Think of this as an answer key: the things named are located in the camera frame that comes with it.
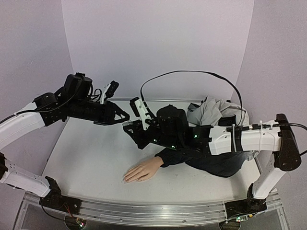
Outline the clear nail polish bottle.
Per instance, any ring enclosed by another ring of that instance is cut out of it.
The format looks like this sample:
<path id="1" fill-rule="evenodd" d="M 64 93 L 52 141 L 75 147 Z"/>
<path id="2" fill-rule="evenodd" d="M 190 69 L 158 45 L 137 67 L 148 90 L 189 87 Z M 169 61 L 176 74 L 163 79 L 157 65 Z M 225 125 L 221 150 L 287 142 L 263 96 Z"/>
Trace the clear nail polish bottle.
<path id="1" fill-rule="evenodd" d="M 126 121 L 126 122 L 123 123 L 123 127 L 127 127 L 127 126 L 130 126 L 130 125 L 133 125 L 133 122 Z"/>

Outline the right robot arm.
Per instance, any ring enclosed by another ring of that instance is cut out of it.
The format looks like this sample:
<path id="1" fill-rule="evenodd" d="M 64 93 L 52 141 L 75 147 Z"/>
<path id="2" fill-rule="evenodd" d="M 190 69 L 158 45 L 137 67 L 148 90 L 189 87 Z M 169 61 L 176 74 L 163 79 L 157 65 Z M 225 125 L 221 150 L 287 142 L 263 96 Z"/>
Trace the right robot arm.
<path id="1" fill-rule="evenodd" d="M 196 125 L 187 119 L 184 110 L 168 105 L 149 113 L 135 107 L 138 120 L 123 124 L 123 130 L 139 149 L 148 144 L 163 147 L 150 163 L 157 167 L 186 163 L 212 175 L 228 178 L 238 172 L 244 161 L 258 150 L 271 151 L 271 158 L 259 178 L 248 188 L 247 197 L 227 202 L 229 219 L 264 211 L 266 199 L 286 172 L 297 169 L 302 160 L 294 124 L 284 114 L 267 123 L 236 124 L 235 119 L 221 125 Z"/>

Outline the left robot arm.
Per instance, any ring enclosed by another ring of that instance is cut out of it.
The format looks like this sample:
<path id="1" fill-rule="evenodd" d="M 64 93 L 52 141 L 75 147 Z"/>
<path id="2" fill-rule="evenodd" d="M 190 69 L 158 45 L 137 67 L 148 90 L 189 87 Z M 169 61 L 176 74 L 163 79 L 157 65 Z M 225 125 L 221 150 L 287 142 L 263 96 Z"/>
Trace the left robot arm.
<path id="1" fill-rule="evenodd" d="M 92 121 L 95 125 L 110 126 L 128 121 L 130 116 L 109 99 L 119 83 L 111 81 L 104 91 L 94 95 L 93 81 L 83 73 L 67 76 L 55 93 L 36 97 L 22 110 L 0 122 L 1 149 L 28 133 L 48 127 L 67 118 Z M 67 204 L 56 180 L 39 176 L 10 162 L 0 155 L 0 182 L 31 192 L 41 199 L 41 205 L 61 209 Z"/>

